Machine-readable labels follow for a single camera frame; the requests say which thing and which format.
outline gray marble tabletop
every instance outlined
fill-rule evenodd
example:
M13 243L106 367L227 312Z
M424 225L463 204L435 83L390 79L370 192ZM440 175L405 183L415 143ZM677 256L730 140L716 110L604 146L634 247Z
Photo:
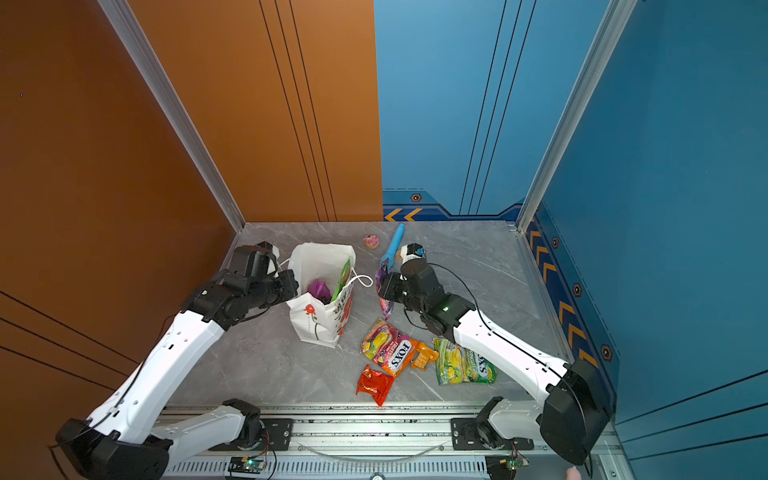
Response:
M280 248L281 260L305 242L349 244L356 251L356 271L374 276L397 223L249 223L239 245L267 240ZM376 250L362 242L366 233L381 240ZM456 272L475 294L480 308L497 324L545 352L561 355L562 342L541 319L531 296L518 248L505 222L408 222L402 245L423 245L430 262ZM435 269L446 292L470 298L450 273ZM355 395L360 373L369 365L360 343L382 315L376 288L355 285L349 323L335 349L299 341L286 305L275 306L259 319L230 329L195 365L170 399L173 406L215 406L239 398L255 405L302 402L371 402ZM418 316L411 320L422 325ZM406 335L432 344L432 334L411 326L396 304L390 323ZM435 364L426 371L407 368L395 381L388 402L473 401L493 396L511 400L531 397L500 372L493 385L465 383L440 386Z

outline green package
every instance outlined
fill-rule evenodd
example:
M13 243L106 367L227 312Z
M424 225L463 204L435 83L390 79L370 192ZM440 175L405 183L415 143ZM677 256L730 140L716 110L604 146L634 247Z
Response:
M447 339L434 339L433 342L440 355L435 368L440 385L495 382L496 368L482 356Z

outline white paper bag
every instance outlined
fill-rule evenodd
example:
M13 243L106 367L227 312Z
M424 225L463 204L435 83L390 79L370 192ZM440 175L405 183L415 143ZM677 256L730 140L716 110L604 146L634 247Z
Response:
M352 308L353 283L359 278L367 278L371 286L373 280L367 275L355 275L355 250L350 245L334 243L302 243L291 253L288 268L299 284L299 296L288 300L290 321L303 342L336 347ZM336 292L341 272L349 260L350 275L346 285L336 300L324 305L307 292L315 280L323 280L328 289Z

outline red wrapper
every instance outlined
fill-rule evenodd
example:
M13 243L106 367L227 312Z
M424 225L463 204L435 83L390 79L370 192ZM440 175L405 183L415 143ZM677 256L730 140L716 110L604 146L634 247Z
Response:
M373 396L378 406L384 404L389 389L392 388L392 384L395 379L386 373L376 372L371 370L371 367L366 365L366 369L360 374L360 380L357 382L357 395L360 392L368 392Z

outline purple package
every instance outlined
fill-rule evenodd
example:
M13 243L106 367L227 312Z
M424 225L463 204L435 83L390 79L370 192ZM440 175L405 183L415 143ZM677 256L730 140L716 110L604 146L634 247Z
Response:
M309 292L311 296L314 296L326 305L331 303L331 290L322 280L315 280L314 282L310 283L310 287L306 289L306 291Z

